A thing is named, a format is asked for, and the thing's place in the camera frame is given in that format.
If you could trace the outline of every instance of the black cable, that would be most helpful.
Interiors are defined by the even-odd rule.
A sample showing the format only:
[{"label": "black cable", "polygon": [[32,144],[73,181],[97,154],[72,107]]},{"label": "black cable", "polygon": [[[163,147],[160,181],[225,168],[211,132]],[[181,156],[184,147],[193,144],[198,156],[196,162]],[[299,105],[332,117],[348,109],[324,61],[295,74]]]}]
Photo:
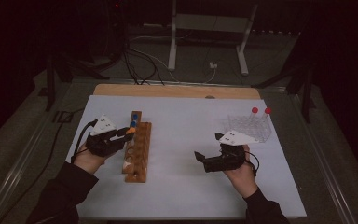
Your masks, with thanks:
[{"label": "black cable", "polygon": [[[178,36],[176,37],[176,39],[186,39],[188,38],[189,36],[191,36],[191,34],[194,32],[194,30],[186,30],[186,32],[188,34],[186,35],[183,35],[183,36]],[[129,41],[132,42],[132,41],[136,41],[138,39],[147,39],[147,38],[150,38],[150,39],[154,39],[154,38],[169,38],[171,39],[172,37],[170,35],[153,35],[153,34],[150,34],[150,35],[135,35],[133,38],[131,38]]]},{"label": "black cable", "polygon": [[145,53],[143,53],[143,52],[141,52],[141,51],[138,51],[138,50],[136,50],[136,49],[131,49],[131,48],[129,48],[129,50],[131,50],[131,51],[133,51],[133,52],[136,52],[137,54],[140,54],[140,55],[144,56],[144,57],[142,57],[142,56],[140,56],[140,55],[136,55],[136,54],[132,54],[132,53],[131,53],[131,55],[133,55],[133,56],[140,57],[140,58],[142,58],[142,59],[147,60],[148,62],[150,62],[150,63],[152,64],[152,66],[153,66],[153,68],[154,68],[153,73],[152,73],[150,76],[144,78],[143,81],[141,82],[141,85],[142,85],[144,82],[146,82],[148,79],[150,79],[151,77],[153,77],[156,73],[158,74],[158,79],[159,79],[159,81],[161,82],[162,85],[164,85],[164,82],[163,82],[162,79],[161,79],[161,75],[159,74],[159,70],[158,70],[156,64],[154,63],[154,61],[150,58],[150,56],[147,55],[147,54],[145,54]]},{"label": "black cable", "polygon": [[[144,57],[142,57],[142,56],[140,56],[140,55],[134,54],[134,53],[128,52],[128,54],[130,54],[130,55],[132,55],[132,56],[135,56],[135,57],[139,57],[139,58],[141,58],[141,59],[147,60],[146,58],[144,58]],[[142,82],[141,82],[140,85],[143,85],[144,83],[149,84],[149,83],[147,82],[147,80],[150,79],[153,75],[156,74],[157,67],[156,67],[156,65],[153,64],[153,63],[152,63],[152,66],[153,66],[153,68],[154,68],[154,71],[153,71],[153,73],[152,73],[151,75],[149,75],[149,76],[147,76],[147,77],[140,77],[140,76],[138,75],[138,77],[142,80]]]},{"label": "black cable", "polygon": [[258,161],[257,156],[255,156],[253,153],[245,151],[245,153],[248,153],[249,155],[253,156],[255,160],[257,161],[257,168],[255,168],[255,165],[250,160],[245,160],[246,163],[249,163],[252,166],[252,171],[254,173],[254,176],[256,177],[258,167],[260,167],[260,162]]},{"label": "black cable", "polygon": [[159,79],[159,81],[161,82],[161,84],[162,84],[163,86],[165,86],[164,82],[163,82],[162,79],[161,79],[161,75],[160,75],[160,73],[159,73],[159,70],[158,70],[158,68],[157,68],[157,65],[154,63],[154,61],[153,61],[153,59],[150,57],[150,55],[148,55],[148,54],[146,54],[146,53],[143,53],[143,52],[141,52],[141,51],[139,51],[139,50],[136,50],[136,49],[131,49],[131,48],[130,48],[130,50],[132,50],[132,51],[134,51],[134,52],[136,52],[136,53],[138,53],[138,54],[141,54],[141,55],[145,56],[145,57],[146,57],[146,60],[148,60],[150,63],[153,64],[153,66],[155,67],[155,70],[156,70],[156,72],[157,72],[157,74],[158,74],[158,79]]},{"label": "black cable", "polygon": [[135,65],[133,65],[132,63],[130,63],[130,57],[129,57],[129,53],[126,51],[126,54],[127,54],[127,58],[129,59],[128,60],[128,65],[133,73],[133,75],[136,77],[136,78],[139,78],[141,80],[144,80],[143,77],[141,77],[141,75],[139,75],[137,72],[136,72],[136,69],[135,69]]},{"label": "black cable", "polygon": [[155,31],[155,32],[152,32],[152,33],[142,33],[142,34],[136,34],[135,37],[131,38],[130,40],[133,40],[134,38],[138,37],[138,36],[154,36],[154,35],[158,35],[158,34],[161,34],[161,33],[164,33],[164,32],[168,32],[167,35],[170,35],[171,34],[171,28],[168,27],[168,28],[165,28],[163,30],[158,30],[158,31]]},{"label": "black cable", "polygon": [[130,61],[129,61],[129,59],[128,59],[127,53],[124,52],[124,53],[123,53],[123,56],[124,56],[124,63],[125,63],[126,66],[127,66],[127,70],[129,71],[130,76],[132,77],[132,79],[133,79],[133,81],[134,81],[134,84],[139,85],[139,82],[138,82],[138,79],[136,78],[136,75],[133,74],[132,71],[131,71]]},{"label": "black cable", "polygon": [[[107,32],[106,32],[106,43],[105,43],[105,49],[103,51],[103,55],[107,52],[107,47],[109,45],[109,32],[112,30],[112,27],[111,27],[111,24],[110,24],[111,23],[111,17],[116,16],[115,14],[111,14],[109,12],[109,4],[107,3],[107,1],[104,1],[104,7],[106,9],[106,14],[107,14],[107,17],[106,17],[106,20],[107,20]],[[121,10],[120,10],[120,17],[115,17],[114,19],[116,19],[116,21],[122,20],[123,21],[123,26],[126,27],[124,25],[125,21],[124,21],[124,18],[122,16],[122,11]],[[123,42],[121,51],[124,51],[125,42],[126,42],[126,40],[125,40],[125,37],[124,37],[124,42]],[[120,59],[120,57],[121,57],[120,54],[116,54],[116,55],[112,54],[111,56],[108,57],[109,62],[98,64],[98,65],[93,65],[93,66],[90,66],[89,68],[91,68],[93,70],[96,70],[98,72],[102,72],[102,71],[110,68],[111,66],[115,65],[118,62],[118,60]]]},{"label": "black cable", "polygon": [[[76,111],[74,111],[74,112],[68,112],[69,115],[66,116],[66,118],[65,118],[64,120],[70,118],[70,117],[73,116],[75,113],[80,112],[80,111],[82,111],[82,110],[84,110],[84,108],[78,109],[78,110],[76,110]],[[59,134],[60,129],[61,129],[61,127],[62,127],[63,124],[64,124],[63,122],[60,124],[60,127],[58,128],[58,130],[57,130],[57,132],[56,132],[56,134],[55,134],[55,136],[54,136],[54,140],[53,140],[53,143],[52,143],[52,145],[51,145],[50,153],[49,153],[49,155],[48,155],[48,160],[47,160],[45,166],[42,168],[42,170],[40,171],[40,173],[37,175],[37,177],[36,177],[36,179],[34,180],[34,182],[31,183],[31,185],[22,193],[22,195],[17,199],[17,201],[14,202],[14,203],[11,205],[11,207],[10,207],[9,209],[7,209],[7,211],[1,216],[1,218],[0,218],[0,223],[2,223],[2,221],[3,221],[3,220],[5,219],[5,217],[9,214],[9,212],[17,205],[17,203],[25,196],[25,194],[28,193],[28,191],[34,186],[34,184],[37,182],[37,180],[39,180],[40,176],[42,176],[42,174],[45,172],[46,168],[48,168],[48,165],[50,164],[50,161],[51,161],[51,158],[52,158],[52,155],[53,155],[53,152],[54,152],[55,145],[56,145],[56,143],[57,143],[58,134]]]},{"label": "black cable", "polygon": [[[213,26],[212,26],[212,28],[211,28],[211,31],[213,31],[213,29],[214,29],[216,23],[217,23],[217,16],[214,18],[214,23],[213,23]],[[205,57],[204,57],[204,60],[203,60],[203,62],[202,62],[201,72],[202,72],[202,74],[204,74],[204,75],[206,75],[205,72],[204,72],[205,62],[206,62],[206,59],[207,59],[207,57],[208,57],[210,51],[211,51],[211,46],[208,47],[208,51],[206,52]]]},{"label": "black cable", "polygon": [[87,150],[87,149],[84,149],[82,151],[77,151],[79,149],[79,147],[80,147],[81,139],[83,138],[83,135],[86,132],[86,130],[88,129],[88,127],[91,127],[91,126],[93,127],[97,122],[98,122],[98,120],[95,119],[92,122],[87,123],[86,126],[81,131],[79,137],[77,138],[77,143],[76,143],[76,147],[75,147],[75,150],[74,150],[74,155],[71,157],[71,163],[74,163],[74,160],[75,160],[75,157],[76,157],[77,154]]}]

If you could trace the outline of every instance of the white tag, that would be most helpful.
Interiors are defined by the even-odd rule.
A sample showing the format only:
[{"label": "white tag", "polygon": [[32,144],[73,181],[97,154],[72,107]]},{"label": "white tag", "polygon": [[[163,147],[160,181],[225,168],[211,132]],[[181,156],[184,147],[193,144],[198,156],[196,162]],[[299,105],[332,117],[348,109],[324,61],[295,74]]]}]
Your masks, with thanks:
[{"label": "white tag", "polygon": [[95,124],[94,129],[91,131],[90,135],[95,136],[101,133],[107,133],[114,130],[115,128],[116,125],[112,121],[110,121],[107,116],[102,115],[98,119],[98,122]]},{"label": "white tag", "polygon": [[219,139],[219,142],[230,146],[241,146],[249,143],[258,143],[255,138],[236,131],[229,131]]}]

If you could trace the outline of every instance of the black cloth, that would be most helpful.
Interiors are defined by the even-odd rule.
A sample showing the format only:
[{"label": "black cloth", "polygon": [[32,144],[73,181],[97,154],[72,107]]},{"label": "black cloth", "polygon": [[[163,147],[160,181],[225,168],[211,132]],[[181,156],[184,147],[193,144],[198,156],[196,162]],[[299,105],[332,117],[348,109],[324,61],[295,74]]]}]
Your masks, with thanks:
[{"label": "black cloth", "polygon": [[289,223],[279,204],[268,201],[260,189],[244,200],[248,203],[245,224]]},{"label": "black cloth", "polygon": [[55,179],[49,180],[26,223],[77,223],[76,205],[82,203],[98,178],[66,162]]},{"label": "black cloth", "polygon": [[[98,178],[66,162],[55,179],[49,180],[26,223],[77,223],[76,205],[82,203]],[[260,189],[244,199],[248,204],[245,224],[289,223],[280,206],[268,201]]]}]

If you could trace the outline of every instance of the person's arm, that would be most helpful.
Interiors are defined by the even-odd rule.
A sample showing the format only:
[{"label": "person's arm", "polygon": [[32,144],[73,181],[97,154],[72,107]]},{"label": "person's arm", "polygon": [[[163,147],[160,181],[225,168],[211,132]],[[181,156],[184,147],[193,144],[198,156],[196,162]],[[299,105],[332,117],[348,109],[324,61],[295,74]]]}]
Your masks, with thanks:
[{"label": "person's arm", "polygon": [[[243,146],[244,150],[249,152],[248,146]],[[249,153],[246,153],[246,160],[249,160]],[[287,218],[282,214],[280,206],[268,201],[260,188],[255,183],[255,176],[252,167],[244,163],[237,170],[224,172],[231,181],[234,188],[247,202],[246,224],[281,224],[289,223]]]},{"label": "person's arm", "polygon": [[[86,149],[83,145],[79,151]],[[74,164],[65,163],[56,178],[49,180],[26,223],[77,223],[76,205],[82,203],[98,182],[93,174],[107,158],[84,150]]]}]

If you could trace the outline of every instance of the white tabletop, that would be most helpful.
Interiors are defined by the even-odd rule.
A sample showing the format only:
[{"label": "white tabletop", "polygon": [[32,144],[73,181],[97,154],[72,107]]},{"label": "white tabletop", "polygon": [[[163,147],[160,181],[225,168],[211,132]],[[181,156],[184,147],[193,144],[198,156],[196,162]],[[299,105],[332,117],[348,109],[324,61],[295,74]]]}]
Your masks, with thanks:
[{"label": "white tabletop", "polygon": [[[133,220],[244,218],[246,202],[222,172],[205,173],[194,151],[206,157],[220,155],[214,133],[225,131],[228,115],[247,116],[254,106],[261,111],[266,107],[263,100],[91,96],[67,161],[83,127],[103,114],[121,128],[128,126],[131,111],[140,110],[142,121],[153,126],[146,183],[124,182],[121,150],[95,174],[100,180],[77,207],[79,215]],[[251,144],[250,149],[260,160],[256,182],[266,197],[279,203],[287,217],[305,216],[273,126],[267,142]]]}]

